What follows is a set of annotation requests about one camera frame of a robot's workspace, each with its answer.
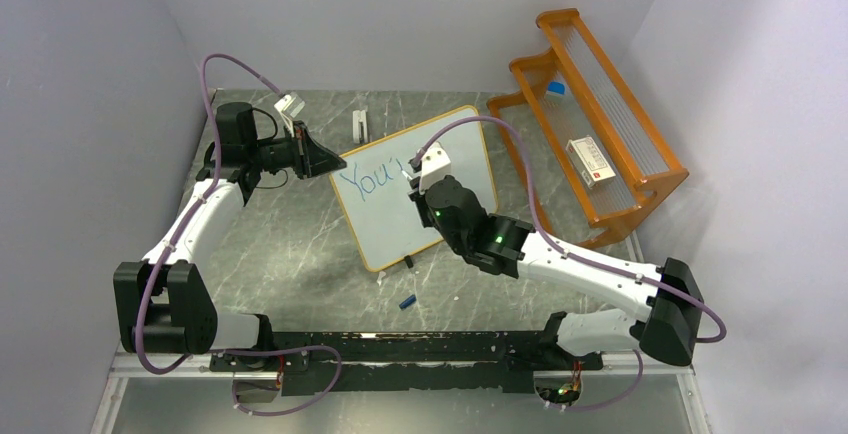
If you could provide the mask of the yellow-framed whiteboard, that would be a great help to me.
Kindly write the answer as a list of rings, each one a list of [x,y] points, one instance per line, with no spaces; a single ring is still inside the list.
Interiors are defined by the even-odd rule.
[[[347,167],[331,182],[367,270],[378,272],[442,240],[424,228],[408,198],[409,161],[437,131],[478,110],[465,105],[342,155]],[[467,123],[439,138],[452,162],[451,174],[473,190],[489,212],[499,209],[488,149],[480,122]]]

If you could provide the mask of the blue marker cap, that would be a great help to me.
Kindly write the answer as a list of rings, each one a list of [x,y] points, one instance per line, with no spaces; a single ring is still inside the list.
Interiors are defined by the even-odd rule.
[[[407,297],[406,299],[404,299],[402,302],[399,303],[399,308],[401,310],[405,310],[405,309],[411,307],[413,304],[415,304],[416,301],[417,301],[417,297],[415,295],[410,295],[409,297]]]

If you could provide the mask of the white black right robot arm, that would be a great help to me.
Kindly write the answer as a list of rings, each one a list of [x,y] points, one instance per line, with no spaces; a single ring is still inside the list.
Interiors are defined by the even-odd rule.
[[[413,189],[409,198],[422,225],[479,271],[561,284],[610,305],[603,312],[552,315],[539,343],[548,366],[629,349],[673,366],[691,364],[703,296],[685,262],[625,261],[545,236],[530,223],[487,212],[453,176],[426,191]]]

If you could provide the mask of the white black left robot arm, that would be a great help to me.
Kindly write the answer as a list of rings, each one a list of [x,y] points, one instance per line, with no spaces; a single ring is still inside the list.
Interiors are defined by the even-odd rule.
[[[309,179],[346,167],[336,153],[294,121],[279,137],[258,135],[254,107],[230,102],[216,112],[222,166],[209,147],[192,195],[159,245],[141,260],[123,262],[113,275],[121,343],[128,352],[143,336],[146,353],[205,354],[236,350],[249,368],[273,363],[277,342],[268,318],[215,306],[201,273],[264,173],[291,170]]]

